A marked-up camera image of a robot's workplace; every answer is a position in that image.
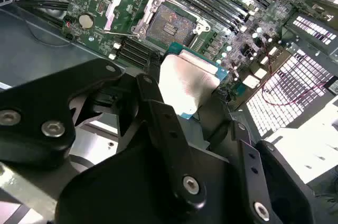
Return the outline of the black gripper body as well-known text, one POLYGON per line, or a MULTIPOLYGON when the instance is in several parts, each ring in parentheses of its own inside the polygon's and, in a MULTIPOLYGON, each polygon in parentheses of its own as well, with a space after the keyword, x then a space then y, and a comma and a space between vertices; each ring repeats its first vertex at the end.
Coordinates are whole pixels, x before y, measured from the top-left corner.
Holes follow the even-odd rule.
POLYGON ((57 204, 57 223, 245 223, 234 169, 220 156, 190 147, 206 186, 206 204, 187 213, 174 201, 146 125, 122 152, 73 178, 57 204))

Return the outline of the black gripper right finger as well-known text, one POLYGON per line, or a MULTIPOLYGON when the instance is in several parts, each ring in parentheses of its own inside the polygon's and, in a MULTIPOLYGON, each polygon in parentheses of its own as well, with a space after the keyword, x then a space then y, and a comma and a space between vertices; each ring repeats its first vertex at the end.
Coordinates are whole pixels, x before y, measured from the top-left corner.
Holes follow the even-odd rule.
POLYGON ((200 122, 208 151, 230 164, 231 217, 240 223, 316 223, 304 182, 271 143, 253 143, 248 128, 213 92, 200 106, 200 122))

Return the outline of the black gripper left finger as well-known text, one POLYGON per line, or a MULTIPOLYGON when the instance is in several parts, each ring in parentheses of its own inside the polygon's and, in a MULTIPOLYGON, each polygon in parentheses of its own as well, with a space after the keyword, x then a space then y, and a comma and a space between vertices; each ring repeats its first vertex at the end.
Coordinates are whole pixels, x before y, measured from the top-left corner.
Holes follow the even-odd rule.
POLYGON ((132 77, 95 59, 1 93, 1 159, 40 167, 62 164, 75 128, 103 113, 121 115, 121 141, 128 144, 146 125, 159 154, 170 194, 186 212, 206 203, 206 188, 173 108, 155 79, 132 77))

